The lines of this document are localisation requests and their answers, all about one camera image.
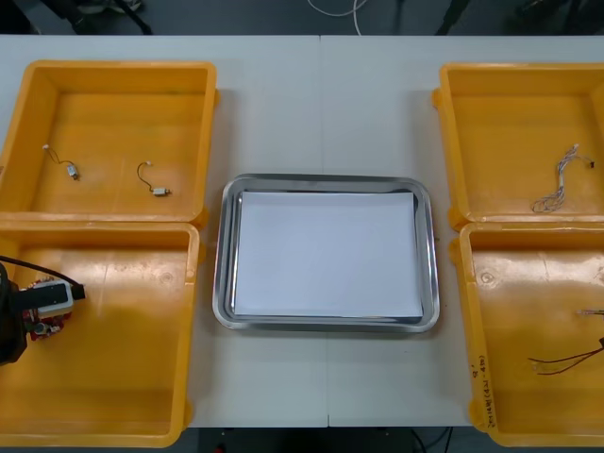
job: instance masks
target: black wire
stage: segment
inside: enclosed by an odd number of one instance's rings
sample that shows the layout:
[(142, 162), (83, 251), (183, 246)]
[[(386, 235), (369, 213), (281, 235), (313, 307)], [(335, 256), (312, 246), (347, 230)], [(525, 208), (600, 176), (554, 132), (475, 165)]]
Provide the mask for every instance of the black wire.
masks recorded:
[(593, 351), (583, 352), (582, 354), (577, 354), (575, 356), (565, 357), (564, 359), (557, 359), (556, 361), (540, 361), (539, 359), (532, 359), (529, 357), (530, 361), (536, 361), (538, 363), (560, 363), (561, 361), (570, 361), (571, 359), (578, 359), (579, 357), (589, 356), (591, 354), (595, 354), (596, 352), (600, 352), (604, 347), (600, 347), (599, 349), (594, 349)]
[(50, 156), (50, 160), (52, 160), (55, 164), (61, 165), (62, 163), (69, 163), (69, 164), (75, 166), (75, 164), (73, 162), (71, 162), (70, 160), (59, 159), (59, 155), (57, 154), (57, 151), (55, 151), (50, 146), (44, 146), (43, 148), (48, 153), (48, 156)]
[[(17, 266), (22, 266), (22, 267), (26, 267), (28, 269), (33, 269), (34, 271), (44, 272), (45, 274), (48, 274), (49, 276), (53, 276), (53, 277), (65, 280), (66, 282), (68, 282), (69, 284), (71, 284), (73, 286), (82, 286), (78, 282), (76, 282), (75, 280), (73, 280), (72, 278), (69, 278), (69, 277), (65, 276), (64, 274), (62, 274), (60, 272), (53, 271), (52, 269), (48, 269), (47, 267), (42, 267), (42, 266), (39, 266), (37, 264), (32, 264), (31, 262), (16, 260), (15, 258), (9, 258), (9, 257), (5, 257), (3, 255), (0, 255), (0, 261), (8, 262), (10, 264), (16, 264)], [(8, 277), (5, 277), (0, 272), (0, 278), (2, 278), (2, 280), (3, 280), (3, 282), (2, 282), (3, 283), (2, 284), (2, 287), (3, 287), (2, 288), (2, 295), (4, 295), (4, 291), (7, 290), (5, 287), (8, 287), (8, 285), (4, 285), (4, 280), (8, 280)]]
[(564, 373), (565, 371), (570, 370), (571, 368), (575, 368), (577, 365), (579, 365), (580, 363), (586, 361), (587, 359), (593, 357), (595, 354), (597, 354), (598, 352), (602, 352), (604, 349), (598, 349), (596, 352), (592, 352), (589, 355), (587, 355), (586, 357), (583, 357), (582, 359), (579, 359), (578, 361), (576, 361), (575, 363), (573, 363), (570, 366), (567, 366), (566, 368), (563, 368), (562, 370), (558, 370), (558, 371), (554, 371), (552, 373), (537, 373), (538, 375), (542, 375), (542, 376), (552, 376), (552, 375), (559, 375), (561, 373)]
[(136, 168), (136, 175), (139, 177), (139, 179), (144, 182), (147, 186), (149, 186), (149, 192), (153, 192), (153, 186), (151, 184), (149, 184), (147, 181), (145, 181), (143, 179), (143, 177), (141, 176), (141, 167), (143, 165), (148, 165), (147, 162), (141, 162), (139, 163), (139, 166)]
[(426, 446), (424, 445), (424, 442), (422, 441), (422, 438), (419, 437), (419, 435), (415, 432), (415, 429), (411, 429), (411, 434), (413, 435), (413, 437), (415, 438), (415, 440), (417, 441), (419, 446), (422, 448), (422, 453), (428, 453), (428, 451), (426, 450)]
[[(426, 450), (430, 450), (432, 447), (434, 447), (436, 444), (438, 444), (443, 438), (444, 436), (447, 434), (447, 432), (449, 431), (450, 427), (446, 427), (445, 429), (443, 429), (443, 432), (441, 432), (438, 437), (436, 439), (434, 439), (432, 442), (430, 442), (429, 444), (426, 445)], [(413, 449), (414, 452), (419, 452), (422, 450), (418, 450), (416, 448)]]
[(449, 451), (449, 445), (451, 444), (451, 435), (453, 435), (453, 427), (449, 429), (449, 435), (446, 437), (445, 453)]

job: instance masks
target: wire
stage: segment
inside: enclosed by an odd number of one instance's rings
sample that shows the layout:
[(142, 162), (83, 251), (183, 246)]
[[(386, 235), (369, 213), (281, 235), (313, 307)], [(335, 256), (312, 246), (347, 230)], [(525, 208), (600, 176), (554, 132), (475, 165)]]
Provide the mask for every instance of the wire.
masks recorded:
[(359, 22), (357, 21), (357, 2), (359, 0), (355, 0), (352, 4), (352, 20), (355, 23), (355, 30), (357, 30), (357, 35), (362, 36), (361, 30), (359, 29)]
[(411, 434), (413, 435), (413, 437), (415, 438), (415, 440), (417, 441), (417, 443), (421, 447), (422, 453), (428, 453), (428, 451), (426, 450), (426, 446), (424, 445), (424, 442), (422, 441), (422, 438), (419, 437), (419, 435), (417, 434), (417, 432), (415, 432), (415, 429), (411, 429)]
[(566, 151), (566, 154), (562, 158), (562, 160), (558, 163), (558, 190), (550, 195), (546, 195), (542, 198), (539, 198), (532, 204), (532, 211), (536, 213), (544, 213), (544, 212), (554, 212), (559, 210), (564, 203), (564, 168), (574, 159), (582, 159), (585, 160), (590, 168), (594, 168), (596, 163), (584, 156), (579, 156), (579, 145), (577, 143), (573, 144), (573, 146)]
[(542, 375), (542, 376), (560, 375), (560, 374), (564, 373), (565, 371), (570, 370), (571, 368), (575, 368), (577, 365), (590, 359), (594, 355), (604, 351), (604, 338), (601, 338), (599, 341), (600, 341), (601, 347), (599, 347), (598, 349), (594, 349), (593, 351), (589, 351), (589, 352), (584, 352), (582, 354), (576, 354), (576, 355), (570, 356), (570, 357), (565, 357), (563, 359), (557, 359), (554, 361), (542, 361), (540, 359), (533, 359), (531, 357), (529, 357), (528, 359), (530, 361), (535, 362), (536, 365), (538, 365), (539, 363), (562, 363), (565, 361), (571, 361), (574, 359), (578, 359), (577, 361), (572, 362), (570, 365), (565, 366), (564, 368), (562, 368), (560, 370), (556, 370), (556, 371), (552, 371), (552, 372), (537, 373), (538, 375)]
[(451, 444), (451, 436), (453, 435), (453, 427), (449, 430), (449, 435), (446, 436), (445, 453), (449, 451), (449, 445)]
[(50, 160), (52, 160), (56, 165), (61, 165), (62, 163), (69, 163), (70, 165), (76, 166), (70, 160), (61, 160), (61, 159), (59, 159), (59, 155), (57, 154), (57, 151), (55, 151), (53, 148), (51, 148), (49, 144), (45, 144), (42, 147), (42, 149), (44, 151), (46, 151), (46, 153), (48, 153), (48, 156), (50, 156)]
[(153, 186), (151, 184), (149, 184), (147, 181), (145, 181), (143, 179), (143, 177), (141, 176), (141, 167), (143, 165), (151, 165), (151, 162), (149, 160), (146, 160), (145, 162), (139, 163), (139, 166), (136, 168), (136, 175), (139, 177), (139, 179), (142, 182), (144, 182), (147, 186), (149, 186), (149, 192), (153, 192)]
[[(76, 282), (72, 278), (67, 277), (66, 275), (62, 274), (61, 272), (53, 271), (52, 269), (48, 269), (47, 267), (42, 267), (37, 264), (32, 264), (31, 262), (21, 261), (21, 260), (15, 259), (15, 258), (5, 257), (3, 255), (0, 255), (0, 261), (7, 262), (9, 264), (15, 264), (15, 265), (21, 266), (21, 267), (26, 267), (26, 268), (32, 269), (34, 271), (44, 272), (45, 274), (48, 274), (49, 276), (53, 276), (56, 278), (60, 278), (61, 280), (65, 280), (67, 283), (69, 283), (70, 285), (73, 285), (73, 286), (82, 286), (80, 283)], [(0, 278), (2, 278), (3, 280), (5, 279), (5, 276), (3, 276), (1, 272), (0, 272)]]
[(355, 30), (357, 30), (357, 35), (359, 35), (359, 36), (362, 36), (362, 34), (361, 34), (361, 30), (359, 29), (359, 22), (357, 21), (357, 11), (359, 9), (361, 9), (368, 1), (369, 0), (361, 0), (361, 2), (358, 3), (359, 0), (354, 0), (354, 2), (352, 4), (352, 9), (347, 12), (327, 12), (327, 11), (324, 11), (324, 10), (318, 8), (316, 5), (314, 5), (312, 3), (312, 0), (307, 0), (309, 5), (314, 10), (319, 11), (321, 14), (325, 14), (326, 16), (329, 16), (329, 17), (346, 17), (346, 16), (349, 16), (350, 14), (352, 14), (352, 19), (355, 24)]

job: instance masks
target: tray rim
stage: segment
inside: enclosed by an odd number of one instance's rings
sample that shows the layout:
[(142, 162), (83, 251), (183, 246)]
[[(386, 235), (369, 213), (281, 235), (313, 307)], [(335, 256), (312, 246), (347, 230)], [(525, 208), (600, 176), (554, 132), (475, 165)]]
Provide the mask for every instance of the tray rim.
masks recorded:
[[(336, 187), (362, 185), (390, 185), (397, 189), (407, 190), (417, 200), (415, 223), (423, 228), (416, 228), (416, 244), (419, 264), (427, 267), (422, 272), (421, 300), (424, 316), (417, 324), (401, 323), (405, 318), (351, 318), (338, 316), (243, 316), (236, 315), (232, 309), (233, 274), (236, 274), (236, 245), (233, 233), (238, 228), (237, 203), (241, 205), (241, 193), (249, 189), (249, 184), (268, 184), (257, 192), (326, 192), (326, 193), (390, 193), (389, 191), (335, 190)], [(317, 189), (327, 184), (332, 190)], [(404, 177), (379, 176), (325, 176), (325, 175), (289, 175), (289, 174), (243, 174), (230, 181), (223, 191), (218, 249), (214, 272), (212, 308), (218, 321), (225, 327), (233, 329), (269, 329), (269, 330), (319, 330), (319, 331), (376, 331), (398, 333), (420, 333), (432, 328), (440, 315), (440, 299), (435, 258), (432, 216), (428, 191), (419, 182)]]

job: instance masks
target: floor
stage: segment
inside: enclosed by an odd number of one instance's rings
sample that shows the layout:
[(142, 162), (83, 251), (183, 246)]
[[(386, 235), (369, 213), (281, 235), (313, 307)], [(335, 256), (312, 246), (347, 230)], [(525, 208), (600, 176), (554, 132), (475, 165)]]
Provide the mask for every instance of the floor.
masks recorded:
[[(351, 16), (323, 15), (307, 0), (143, 0), (140, 16), (158, 35), (353, 35)], [(353, 0), (311, 0), (329, 12), (349, 11)], [(556, 34), (566, 9), (530, 32), (514, 25), (513, 12), (527, 0), (474, 0), (451, 35)], [(66, 21), (39, 0), (18, 0), (29, 19), (44, 34), (73, 34)], [(358, 13), (366, 35), (433, 35), (450, 0), (368, 0)], [(92, 17), (101, 34), (137, 35), (128, 18), (113, 11)]]
[[(445, 451), (446, 436), (430, 446), (443, 428), (416, 428), (430, 453)], [(187, 429), (165, 453), (421, 453), (408, 428), (325, 429)], [(110, 453), (149, 453), (158, 450), (113, 448)], [(579, 453), (579, 448), (505, 448), (473, 428), (454, 428), (448, 453)], [(0, 448), (0, 453), (90, 453), (83, 448)]]

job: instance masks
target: black cable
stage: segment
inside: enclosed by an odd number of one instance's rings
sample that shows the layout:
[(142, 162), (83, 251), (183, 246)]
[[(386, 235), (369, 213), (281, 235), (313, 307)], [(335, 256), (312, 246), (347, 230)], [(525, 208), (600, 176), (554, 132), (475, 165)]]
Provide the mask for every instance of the black cable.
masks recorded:
[(443, 23), (436, 31), (435, 35), (448, 35), (449, 30), (459, 21), (469, 3), (470, 0), (451, 0), (449, 8), (446, 10), (443, 18)]
[(446, 437), (446, 444), (445, 444), (445, 453), (447, 451), (449, 451), (449, 445), (451, 444), (451, 436), (453, 435), (453, 427), (451, 427), (449, 429), (449, 435)]
[(136, 175), (139, 177), (139, 179), (144, 182), (147, 186), (149, 186), (149, 192), (153, 192), (153, 186), (151, 184), (149, 184), (147, 181), (145, 181), (143, 179), (143, 177), (141, 176), (141, 167), (143, 165), (149, 165), (148, 162), (141, 162), (139, 163), (139, 166), (136, 168)]
[(424, 442), (422, 441), (422, 438), (419, 437), (419, 435), (415, 432), (415, 429), (411, 429), (411, 434), (413, 435), (413, 437), (415, 438), (415, 440), (417, 441), (417, 443), (421, 447), (422, 453), (428, 453), (428, 451), (426, 450), (426, 446), (424, 445)]
[(139, 26), (143, 35), (152, 35), (153, 30), (151, 27), (139, 17), (139, 15), (128, 6), (125, 0), (113, 0), (118, 7), (128, 16), (136, 25)]
[(563, 359), (556, 359), (554, 361), (542, 361), (540, 359), (533, 359), (533, 358), (528, 358), (528, 359), (530, 361), (534, 361), (536, 363), (561, 363), (564, 361), (571, 361), (573, 359), (578, 359), (577, 361), (564, 367), (561, 370), (557, 370), (557, 371), (553, 371), (553, 372), (546, 372), (546, 373), (537, 373), (538, 375), (542, 375), (542, 376), (560, 375), (560, 374), (564, 373), (565, 371), (570, 370), (571, 368), (575, 368), (577, 365), (579, 365), (580, 363), (583, 363), (587, 359), (590, 359), (594, 355), (599, 354), (600, 352), (604, 351), (604, 338), (600, 338), (599, 342), (600, 342), (600, 347), (598, 349), (594, 349), (593, 351), (583, 352), (582, 354), (575, 354), (574, 356), (564, 357)]
[(56, 278), (60, 278), (61, 280), (65, 280), (67, 283), (73, 286), (82, 286), (80, 283), (76, 282), (72, 278), (67, 277), (61, 272), (53, 271), (52, 269), (48, 269), (47, 267), (39, 266), (38, 264), (32, 264), (31, 262), (17, 260), (15, 258), (5, 257), (0, 255), (0, 261), (7, 262), (9, 264), (16, 264), (17, 266), (26, 267), (28, 269), (32, 269), (34, 271), (44, 272), (49, 276), (53, 276)]
[(598, 349), (596, 351), (592, 351), (592, 352), (587, 352), (585, 354), (579, 354), (578, 356), (573, 356), (572, 358), (567, 358), (567, 359), (560, 359), (558, 361), (537, 361), (538, 363), (558, 363), (560, 361), (569, 361), (571, 359), (575, 359), (576, 357), (581, 357), (581, 359), (579, 359), (578, 361), (574, 362), (573, 364), (567, 366), (566, 368), (563, 368), (562, 370), (558, 370), (558, 371), (553, 371), (551, 373), (537, 373), (538, 375), (542, 375), (542, 376), (553, 376), (553, 375), (560, 375), (562, 373), (564, 373), (565, 371), (570, 370), (571, 368), (575, 368), (577, 365), (579, 365), (580, 363), (583, 363), (584, 361), (586, 361), (587, 359), (590, 359), (591, 357), (593, 357), (595, 354), (597, 354), (598, 352), (602, 352), (604, 349)]

